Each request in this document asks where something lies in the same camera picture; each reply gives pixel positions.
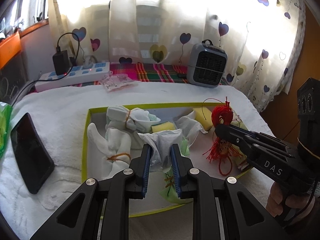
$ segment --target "human hand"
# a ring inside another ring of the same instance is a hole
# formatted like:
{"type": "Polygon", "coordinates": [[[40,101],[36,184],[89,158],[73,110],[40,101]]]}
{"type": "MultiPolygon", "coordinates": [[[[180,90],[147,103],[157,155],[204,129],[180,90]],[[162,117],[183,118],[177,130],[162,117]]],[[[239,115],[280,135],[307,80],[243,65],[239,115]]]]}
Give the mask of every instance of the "human hand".
{"type": "MultiPolygon", "coordinates": [[[[289,197],[287,197],[285,204],[290,208],[302,209],[307,205],[309,198],[310,198],[310,195],[308,194],[305,194],[303,196],[290,195],[289,197]]],[[[274,182],[273,185],[271,186],[270,195],[268,197],[268,202],[266,206],[266,210],[273,217],[282,214],[283,212],[283,207],[281,204],[282,199],[283,199],[283,194],[282,194],[280,185],[274,182]]],[[[311,212],[314,204],[315,204],[315,197],[313,197],[308,208],[292,221],[292,224],[305,218],[311,212]]]]}

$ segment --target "silver screw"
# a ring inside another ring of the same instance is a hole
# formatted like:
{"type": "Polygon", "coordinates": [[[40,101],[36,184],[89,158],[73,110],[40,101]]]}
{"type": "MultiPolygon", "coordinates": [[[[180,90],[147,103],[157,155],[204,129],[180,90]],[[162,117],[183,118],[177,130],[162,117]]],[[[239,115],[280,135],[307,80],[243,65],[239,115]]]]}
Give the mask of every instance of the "silver screw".
{"type": "Polygon", "coordinates": [[[197,168],[191,168],[190,169],[190,173],[191,174],[198,174],[199,173],[199,170],[197,168]]]}
{"type": "Polygon", "coordinates": [[[85,182],[87,185],[89,185],[89,186],[91,186],[91,185],[93,185],[93,184],[95,184],[96,183],[96,180],[95,179],[87,179],[86,180],[86,182],[85,182]]]}
{"type": "Polygon", "coordinates": [[[235,177],[229,177],[229,178],[227,178],[227,182],[229,182],[231,184],[235,184],[237,182],[237,179],[235,177]]]}
{"type": "Polygon", "coordinates": [[[133,170],[130,168],[123,170],[123,174],[125,174],[125,175],[130,175],[132,173],[133,173],[133,170]]]}

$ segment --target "black phone screen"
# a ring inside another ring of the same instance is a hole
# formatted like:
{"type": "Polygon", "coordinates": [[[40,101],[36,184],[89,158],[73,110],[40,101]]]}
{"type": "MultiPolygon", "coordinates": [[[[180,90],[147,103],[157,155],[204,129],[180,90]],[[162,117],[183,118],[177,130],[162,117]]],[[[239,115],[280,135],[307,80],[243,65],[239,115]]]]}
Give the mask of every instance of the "black phone screen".
{"type": "Polygon", "coordinates": [[[36,194],[54,169],[29,113],[11,131],[11,142],[22,178],[32,194],[36,194]]]}

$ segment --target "yellow sponge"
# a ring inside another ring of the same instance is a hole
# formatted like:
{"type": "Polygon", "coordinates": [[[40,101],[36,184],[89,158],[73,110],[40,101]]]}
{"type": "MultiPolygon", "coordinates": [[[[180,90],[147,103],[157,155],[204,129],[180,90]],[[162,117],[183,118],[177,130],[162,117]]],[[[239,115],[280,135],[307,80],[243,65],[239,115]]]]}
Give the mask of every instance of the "yellow sponge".
{"type": "Polygon", "coordinates": [[[160,132],[164,130],[176,130],[174,124],[172,122],[164,122],[157,125],[151,126],[152,132],[160,132]]]}
{"type": "Polygon", "coordinates": [[[213,125],[211,121],[211,111],[206,107],[194,108],[193,111],[196,112],[195,120],[202,124],[206,131],[209,131],[213,125]]]}

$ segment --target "gray space heater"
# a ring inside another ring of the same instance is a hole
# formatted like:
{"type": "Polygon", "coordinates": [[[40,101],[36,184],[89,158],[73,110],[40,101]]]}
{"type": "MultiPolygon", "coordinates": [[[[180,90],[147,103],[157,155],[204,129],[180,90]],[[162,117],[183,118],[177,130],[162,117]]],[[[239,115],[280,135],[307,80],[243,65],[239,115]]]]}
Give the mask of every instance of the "gray space heater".
{"type": "Polygon", "coordinates": [[[219,85],[227,64],[227,54],[213,46],[210,40],[193,45],[187,70],[189,83],[215,88],[219,85]]]}

